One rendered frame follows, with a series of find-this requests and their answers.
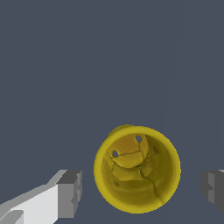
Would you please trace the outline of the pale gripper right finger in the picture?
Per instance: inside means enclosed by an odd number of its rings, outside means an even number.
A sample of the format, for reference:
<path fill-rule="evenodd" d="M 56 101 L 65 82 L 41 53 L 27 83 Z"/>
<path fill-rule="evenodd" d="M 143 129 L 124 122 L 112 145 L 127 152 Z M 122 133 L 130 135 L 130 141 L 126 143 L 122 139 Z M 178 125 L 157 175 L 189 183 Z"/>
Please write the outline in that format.
<path fill-rule="evenodd" d="M 224 170 L 202 171 L 200 178 L 203 196 L 224 214 Z"/>

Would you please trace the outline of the yellow cup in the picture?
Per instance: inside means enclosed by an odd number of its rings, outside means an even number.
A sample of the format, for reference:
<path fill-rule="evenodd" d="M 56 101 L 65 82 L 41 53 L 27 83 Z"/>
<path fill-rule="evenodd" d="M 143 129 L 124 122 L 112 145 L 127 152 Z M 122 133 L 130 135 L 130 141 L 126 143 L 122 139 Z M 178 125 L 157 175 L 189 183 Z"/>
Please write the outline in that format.
<path fill-rule="evenodd" d="M 160 132 L 125 124 L 102 143 L 94 160 L 94 181 L 113 207 L 144 214 L 163 206 L 180 181 L 179 154 Z"/>

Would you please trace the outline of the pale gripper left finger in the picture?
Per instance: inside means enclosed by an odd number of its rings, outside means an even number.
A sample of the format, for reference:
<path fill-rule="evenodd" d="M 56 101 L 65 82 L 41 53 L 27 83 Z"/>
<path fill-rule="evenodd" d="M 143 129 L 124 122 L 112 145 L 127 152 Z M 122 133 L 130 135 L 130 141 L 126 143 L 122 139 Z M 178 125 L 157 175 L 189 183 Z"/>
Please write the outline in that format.
<path fill-rule="evenodd" d="M 0 205 L 0 224 L 54 224 L 73 218 L 82 195 L 82 171 L 59 170 L 45 185 Z"/>

